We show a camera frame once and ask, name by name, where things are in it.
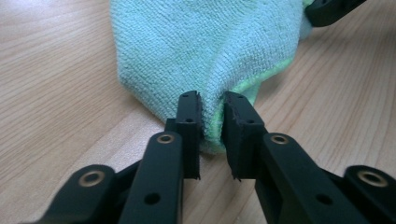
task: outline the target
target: brass grommet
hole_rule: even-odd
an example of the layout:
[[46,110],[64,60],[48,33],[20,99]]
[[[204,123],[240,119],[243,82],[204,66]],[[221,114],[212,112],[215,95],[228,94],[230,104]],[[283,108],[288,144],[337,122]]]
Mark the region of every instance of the brass grommet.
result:
[[361,181],[365,182],[366,184],[375,187],[384,188],[388,185],[388,181],[384,177],[371,171],[364,171],[364,170],[359,171],[358,177]]
[[271,141],[280,145],[286,145],[289,142],[289,139],[283,135],[276,134],[271,136]]
[[162,134],[157,138],[157,142],[161,144],[169,144],[175,140],[172,134]]
[[105,179],[105,173],[94,170],[82,175],[79,178],[78,183],[84,188],[89,188],[99,184],[103,179]]

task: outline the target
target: teal microfiber cloth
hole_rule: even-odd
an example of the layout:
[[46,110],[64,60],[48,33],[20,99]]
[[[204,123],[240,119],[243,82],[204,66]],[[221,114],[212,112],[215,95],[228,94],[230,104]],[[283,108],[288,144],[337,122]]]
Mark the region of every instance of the teal microfiber cloth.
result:
[[309,34],[312,1],[111,0],[120,83],[163,121],[176,116],[181,93],[200,92],[202,151],[222,152],[223,93],[254,103]]

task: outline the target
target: hole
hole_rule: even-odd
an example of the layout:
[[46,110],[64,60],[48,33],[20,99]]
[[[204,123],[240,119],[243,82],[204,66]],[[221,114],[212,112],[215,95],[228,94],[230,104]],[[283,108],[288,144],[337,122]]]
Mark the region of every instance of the hole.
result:
[[388,185],[388,181],[382,177],[382,175],[378,175],[371,171],[359,171],[358,178],[365,182],[366,184],[384,188]]
[[157,138],[157,142],[161,144],[168,144],[173,142],[175,137],[171,134],[163,134]]
[[160,194],[158,193],[150,193],[145,197],[145,203],[149,205],[154,205],[161,200]]
[[324,203],[326,205],[331,205],[332,204],[332,199],[329,196],[327,196],[326,194],[318,194],[317,195],[317,200],[320,203]]
[[273,136],[271,136],[271,141],[273,141],[273,142],[275,142],[277,144],[280,144],[280,145],[285,145],[285,144],[287,144],[289,142],[289,140],[286,137],[282,136],[282,135],[273,135]]
[[93,187],[105,179],[105,173],[102,171],[89,171],[79,178],[78,183],[85,188]]

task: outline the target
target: wood grain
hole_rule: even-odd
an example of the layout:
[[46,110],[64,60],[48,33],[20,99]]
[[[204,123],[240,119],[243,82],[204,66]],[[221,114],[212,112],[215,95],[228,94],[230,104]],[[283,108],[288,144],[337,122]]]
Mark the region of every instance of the wood grain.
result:
[[[396,176],[396,2],[368,1],[315,29],[295,61],[262,84],[256,109],[341,175],[366,164]],[[64,181],[139,160],[163,129],[117,81],[108,2],[0,3],[0,223],[40,218]],[[265,223],[253,181],[224,155],[185,181],[184,223]]]

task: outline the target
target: microfiber cloth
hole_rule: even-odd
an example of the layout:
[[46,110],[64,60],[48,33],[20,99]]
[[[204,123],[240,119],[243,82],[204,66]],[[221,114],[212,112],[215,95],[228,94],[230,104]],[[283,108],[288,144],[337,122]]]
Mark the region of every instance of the microfiber cloth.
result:
[[120,83],[162,121],[176,116],[180,94],[200,92],[201,149],[222,152],[223,93],[254,103],[309,34],[312,1],[111,0]]

